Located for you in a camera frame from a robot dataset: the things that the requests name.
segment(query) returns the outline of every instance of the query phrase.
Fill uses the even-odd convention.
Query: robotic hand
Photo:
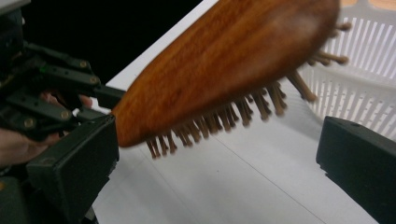
[[[115,118],[91,109],[90,97],[111,109],[124,92],[86,61],[26,43],[28,3],[0,3],[0,141],[12,145],[0,148],[0,166],[28,161],[26,176],[0,172],[0,223],[97,223],[91,206],[119,148]]]

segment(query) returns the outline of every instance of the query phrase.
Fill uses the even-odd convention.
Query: screw
[[[64,110],[61,112],[61,118],[62,119],[69,119],[70,118],[70,113],[67,110]]]
[[[90,82],[91,82],[92,84],[95,84],[95,83],[98,82],[98,78],[97,78],[97,77],[90,77]]]
[[[26,119],[23,124],[25,128],[32,128],[35,125],[35,121],[33,119]]]
[[[80,67],[82,67],[82,68],[85,68],[85,67],[87,67],[87,62],[85,62],[85,61],[81,61],[80,63],[79,63],[79,66]]]

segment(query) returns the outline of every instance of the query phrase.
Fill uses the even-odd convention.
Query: black background
[[[88,60],[108,82],[201,1],[32,0],[24,39]]]

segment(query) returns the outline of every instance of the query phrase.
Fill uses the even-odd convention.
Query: brush head
[[[286,104],[276,80],[294,76],[318,52],[338,12],[338,0],[218,1],[143,70],[112,110],[120,147],[149,141],[155,151],[150,140],[171,130],[190,145],[183,135],[214,132],[217,118],[226,120],[227,131],[236,120],[231,102],[248,125],[247,95],[266,119],[264,89],[282,115]]]

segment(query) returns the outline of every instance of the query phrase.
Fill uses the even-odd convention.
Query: white surface
[[[0,16],[30,3],[30,0],[0,0]]]
[[[108,85],[127,89],[139,72],[216,1],[203,1]],[[120,161],[93,208],[101,224],[376,223],[315,162],[321,127],[284,83],[286,117],[241,123],[153,161],[145,145]]]

